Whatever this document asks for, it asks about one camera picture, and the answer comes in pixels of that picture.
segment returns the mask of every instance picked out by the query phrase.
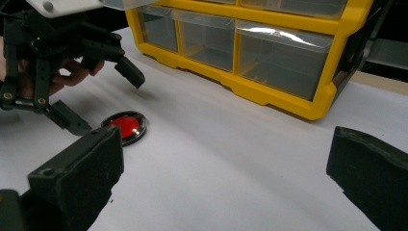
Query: yellow frame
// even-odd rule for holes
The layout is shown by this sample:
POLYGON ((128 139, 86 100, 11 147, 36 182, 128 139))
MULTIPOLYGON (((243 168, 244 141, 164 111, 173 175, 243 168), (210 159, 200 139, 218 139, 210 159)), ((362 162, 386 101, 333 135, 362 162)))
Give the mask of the yellow frame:
POLYGON ((184 68, 202 74, 220 82, 233 93, 260 105, 272 105, 295 115, 315 120, 324 117, 329 111, 337 93, 333 84, 333 76, 343 54, 345 44, 350 35, 361 29, 367 19, 372 0, 348 0, 344 12, 339 19, 324 19, 310 16, 254 10, 235 5, 222 5, 195 0, 161 0, 154 5, 189 10, 198 13, 210 13, 229 16, 236 19, 250 20, 294 30, 305 30, 333 36, 333 43, 313 101, 299 98, 281 90, 256 83, 237 74, 238 44, 240 36, 234 38, 233 71, 228 72, 199 62, 189 60, 182 55, 178 24, 176 23, 178 53, 164 50, 144 41, 137 9, 126 11, 127 20, 132 29, 138 49, 154 57, 159 63, 172 68, 184 68))

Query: yellow storage cabinet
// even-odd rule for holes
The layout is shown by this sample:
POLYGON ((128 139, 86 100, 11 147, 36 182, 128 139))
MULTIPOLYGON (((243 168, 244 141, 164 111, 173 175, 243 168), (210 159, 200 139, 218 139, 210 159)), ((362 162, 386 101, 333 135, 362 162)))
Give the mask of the yellow storage cabinet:
POLYGON ((138 49, 158 62, 315 120, 356 70, 373 28, 367 20, 379 16, 383 1, 373 2, 162 0, 126 15, 138 49), (156 42, 152 30, 163 34, 153 38, 169 39, 156 42))

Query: red button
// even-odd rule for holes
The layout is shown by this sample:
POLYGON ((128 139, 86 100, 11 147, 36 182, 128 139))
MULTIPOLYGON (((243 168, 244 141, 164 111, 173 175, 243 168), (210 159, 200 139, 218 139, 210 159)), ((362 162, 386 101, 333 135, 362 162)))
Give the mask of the red button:
POLYGON ((134 111, 125 111, 111 115, 102 121, 101 126, 120 126, 122 145, 127 146, 146 133, 146 117, 134 111))
POLYGON ((123 116, 113 120, 109 125, 119 125, 122 138, 127 138, 138 130, 139 121, 131 116, 123 116))

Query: plastic drawer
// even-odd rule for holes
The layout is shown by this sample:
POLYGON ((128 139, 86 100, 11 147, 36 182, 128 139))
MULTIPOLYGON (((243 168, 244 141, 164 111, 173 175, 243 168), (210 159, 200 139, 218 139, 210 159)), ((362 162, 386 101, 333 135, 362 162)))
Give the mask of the plastic drawer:
POLYGON ((223 70, 233 66, 235 20, 176 10, 183 56, 223 70))
POLYGON ((154 3, 156 1, 157 0, 119 0, 119 1, 104 0, 103 4, 109 8, 114 8, 117 10, 128 10, 128 9, 134 9, 139 6, 147 5, 150 3, 154 3))
POLYGON ((173 9, 159 6, 138 7, 144 40, 164 49, 177 52, 173 9))
POLYGON ((239 75, 313 100, 333 38, 237 21, 239 75))
POLYGON ((347 0, 242 0, 242 5, 284 13, 339 18, 347 0))
POLYGON ((196 0, 196 1, 205 1, 205 2, 215 2, 223 4, 235 4, 236 0, 196 0))

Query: white table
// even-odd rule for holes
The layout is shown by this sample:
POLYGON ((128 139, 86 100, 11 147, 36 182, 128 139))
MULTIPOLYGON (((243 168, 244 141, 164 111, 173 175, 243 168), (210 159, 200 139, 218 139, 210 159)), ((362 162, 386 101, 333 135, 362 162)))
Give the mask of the white table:
MULTIPOLYGON (((148 119, 146 135, 124 147, 125 171, 90 230, 377 230, 326 175, 327 158, 336 126, 408 152, 407 85, 387 80, 399 92, 383 90, 357 72, 327 116, 310 122, 161 65, 135 48, 130 29, 119 32, 146 77, 139 90, 107 63, 51 97, 93 128, 128 110, 148 119)), ((18 110, 0 111, 0 132, 0 189, 19 193, 27 174, 79 139, 18 110)))

